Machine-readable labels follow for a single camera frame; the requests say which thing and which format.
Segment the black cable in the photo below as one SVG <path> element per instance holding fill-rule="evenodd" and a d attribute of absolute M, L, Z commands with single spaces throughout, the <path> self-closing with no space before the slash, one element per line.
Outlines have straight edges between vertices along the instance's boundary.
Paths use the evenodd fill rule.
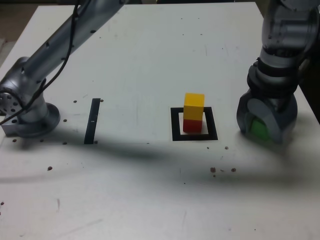
<path fill-rule="evenodd" d="M 45 85 L 46 83 L 46 79 L 44 79 L 41 82 L 40 87 L 38 88 L 38 90 L 33 94 L 32 98 L 30 99 L 30 101 L 23 106 L 21 99 L 13 94 L 12 92 L 9 91 L 1 91 L 1 93 L 7 93 L 10 95 L 13 95 L 17 101 L 19 102 L 19 104 L 21 105 L 21 109 L 19 111 L 17 111 L 15 114 L 7 117 L 6 119 L 4 119 L 3 121 L 0 122 L 0 126 L 2 124 L 5 124 L 6 122 L 10 121 L 11 119 L 17 117 L 18 115 L 20 115 L 21 113 L 23 113 L 25 110 L 27 110 L 28 108 L 31 107 L 31 105 L 35 102 L 35 100 L 40 97 L 40 95 L 44 92 L 44 90 L 46 90 L 61 74 L 61 72 L 63 71 L 63 69 L 65 68 L 68 59 L 70 57 L 71 51 L 72 51 L 72 46 L 73 46 L 73 42 L 74 42 L 74 36 L 75 36 L 75 31 L 76 31 L 76 18 L 78 17 L 78 7 L 79 7 L 79 0 L 76 0 L 76 3 L 74 5 L 74 9 L 73 9 L 73 13 L 72 13 L 72 18 L 71 18 L 71 33 L 70 33 L 70 42 L 69 42 L 69 48 L 68 48 L 68 52 L 65 56 L 65 59 L 63 61 L 62 66 L 60 67 L 59 71 L 54 75 L 54 77 Z"/>

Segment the robotic arm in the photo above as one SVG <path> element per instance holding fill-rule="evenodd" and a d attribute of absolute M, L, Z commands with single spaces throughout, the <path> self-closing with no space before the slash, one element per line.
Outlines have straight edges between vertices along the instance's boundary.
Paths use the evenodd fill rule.
<path fill-rule="evenodd" d="M 87 0 L 75 10 L 73 53 L 125 4 L 126 0 Z M 5 120 L 27 106 L 44 79 L 68 58 L 73 15 L 30 57 L 21 57 L 0 82 L 0 110 Z M 43 94 L 18 116 L 2 124 L 7 136 L 37 137 L 52 131 L 60 121 L 58 109 Z"/>
<path fill-rule="evenodd" d="M 237 110 L 242 133 L 252 132 L 255 121 L 263 122 L 269 138 L 281 144 L 294 128 L 298 114 L 294 92 L 306 60 L 319 44 L 319 5 L 320 0 L 271 0 L 260 57 L 249 69 L 249 91 Z"/>
<path fill-rule="evenodd" d="M 105 24 L 126 0 L 87 0 L 30 58 L 17 60 L 0 82 L 0 110 L 8 121 L 7 136 L 36 137 L 52 131 L 60 121 L 58 109 L 46 103 L 41 93 L 29 107 L 48 76 L 65 60 L 76 22 L 71 52 Z M 270 138 L 282 143 L 294 127 L 297 102 L 293 93 L 302 75 L 301 63 L 319 41 L 320 0 L 271 0 L 264 19 L 262 50 L 249 69 L 249 91 L 237 111 L 241 132 L 250 132 L 256 118 L 262 120 Z"/>

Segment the white tabletop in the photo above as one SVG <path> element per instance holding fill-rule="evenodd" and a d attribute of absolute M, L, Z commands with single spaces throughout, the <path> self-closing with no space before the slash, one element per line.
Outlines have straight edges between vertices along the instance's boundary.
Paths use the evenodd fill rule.
<path fill-rule="evenodd" d="M 72 9 L 39 7 L 0 78 Z M 46 90 L 56 130 L 16 142 L 0 132 L 0 240 L 320 239 L 320 128 L 300 88 L 289 145 L 237 125 L 262 22 L 255 3 L 123 7 Z M 218 140 L 172 141 L 170 108 L 186 92 L 205 94 Z M 98 144 L 83 145 L 92 98 L 104 100 Z"/>

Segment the cube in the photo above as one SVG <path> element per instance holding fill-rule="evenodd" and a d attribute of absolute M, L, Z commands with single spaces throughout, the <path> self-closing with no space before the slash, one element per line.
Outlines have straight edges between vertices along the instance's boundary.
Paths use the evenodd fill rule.
<path fill-rule="evenodd" d="M 183 131 L 187 134 L 199 134 L 202 130 L 202 120 L 183 119 Z"/>
<path fill-rule="evenodd" d="M 202 121 L 204 107 L 204 94 L 186 93 L 183 105 L 183 119 Z"/>

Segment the black tape strip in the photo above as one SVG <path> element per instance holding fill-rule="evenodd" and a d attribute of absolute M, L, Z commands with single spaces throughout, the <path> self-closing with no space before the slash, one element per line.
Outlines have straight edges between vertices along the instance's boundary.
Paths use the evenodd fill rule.
<path fill-rule="evenodd" d="M 99 107 L 100 98 L 93 98 L 91 102 L 89 120 L 85 131 L 84 144 L 94 144 Z"/>

